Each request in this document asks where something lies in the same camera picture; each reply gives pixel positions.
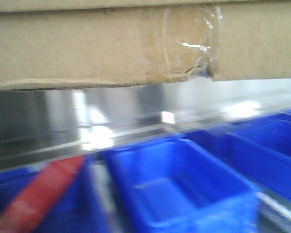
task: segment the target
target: stainless steel shelf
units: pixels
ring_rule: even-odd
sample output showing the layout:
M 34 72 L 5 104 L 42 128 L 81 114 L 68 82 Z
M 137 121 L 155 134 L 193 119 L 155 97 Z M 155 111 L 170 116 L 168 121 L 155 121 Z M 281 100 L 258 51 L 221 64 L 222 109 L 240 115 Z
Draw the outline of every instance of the stainless steel shelf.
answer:
M 291 79 L 0 92 L 0 170 L 290 107 Z

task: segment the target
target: blue storage bin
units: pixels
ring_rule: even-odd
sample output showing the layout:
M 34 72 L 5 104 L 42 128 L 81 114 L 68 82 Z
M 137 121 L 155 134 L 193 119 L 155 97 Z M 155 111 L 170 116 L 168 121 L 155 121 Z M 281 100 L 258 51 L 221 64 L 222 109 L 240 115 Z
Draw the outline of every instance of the blue storage bin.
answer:
M 102 153 L 136 233 L 256 232 L 256 187 L 190 140 Z
M 225 148 L 224 137 L 227 133 L 237 129 L 239 127 L 234 125 L 220 125 L 204 130 L 186 132 L 183 134 L 183 138 L 194 141 L 212 155 L 226 162 L 226 153 L 223 153 Z
M 108 233 L 99 198 L 93 189 L 90 162 L 34 233 Z M 37 174 L 32 167 L 0 172 L 0 212 Z
M 225 138 L 227 162 L 291 200 L 291 123 L 267 120 Z

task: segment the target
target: red handle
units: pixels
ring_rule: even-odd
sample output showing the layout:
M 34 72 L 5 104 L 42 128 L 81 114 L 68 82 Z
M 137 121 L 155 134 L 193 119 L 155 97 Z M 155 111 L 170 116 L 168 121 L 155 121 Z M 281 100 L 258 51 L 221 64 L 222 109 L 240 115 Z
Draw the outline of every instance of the red handle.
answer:
M 29 233 L 73 182 L 83 163 L 78 156 L 51 162 L 4 209 L 0 233 Z

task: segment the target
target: cardboard box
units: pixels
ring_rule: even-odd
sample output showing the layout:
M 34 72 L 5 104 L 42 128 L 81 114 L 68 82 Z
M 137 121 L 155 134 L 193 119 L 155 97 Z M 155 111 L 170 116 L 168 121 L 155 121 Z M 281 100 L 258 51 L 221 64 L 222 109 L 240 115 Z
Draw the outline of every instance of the cardboard box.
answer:
M 11 11 L 40 7 L 1 1 Z M 200 74 L 290 78 L 291 1 L 0 13 L 0 90 L 165 83 Z

